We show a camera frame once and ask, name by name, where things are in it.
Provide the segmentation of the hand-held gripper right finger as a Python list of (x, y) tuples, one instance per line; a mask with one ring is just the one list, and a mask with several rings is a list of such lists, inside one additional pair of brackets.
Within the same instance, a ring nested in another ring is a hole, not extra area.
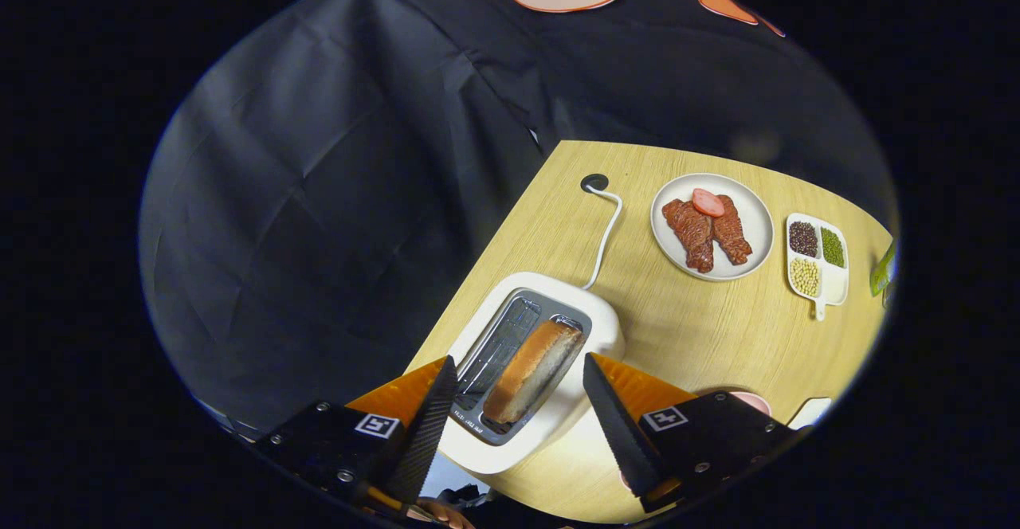
[(690, 394), (609, 356), (584, 356), (583, 387), (645, 513), (688, 507), (790, 449), (798, 432), (732, 392)]

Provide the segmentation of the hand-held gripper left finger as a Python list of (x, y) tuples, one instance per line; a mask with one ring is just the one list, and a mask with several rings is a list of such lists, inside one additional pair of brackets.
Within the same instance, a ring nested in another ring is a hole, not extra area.
[(334, 501), (414, 506), (456, 388), (456, 363), (441, 356), (352, 402), (311, 402), (253, 449)]

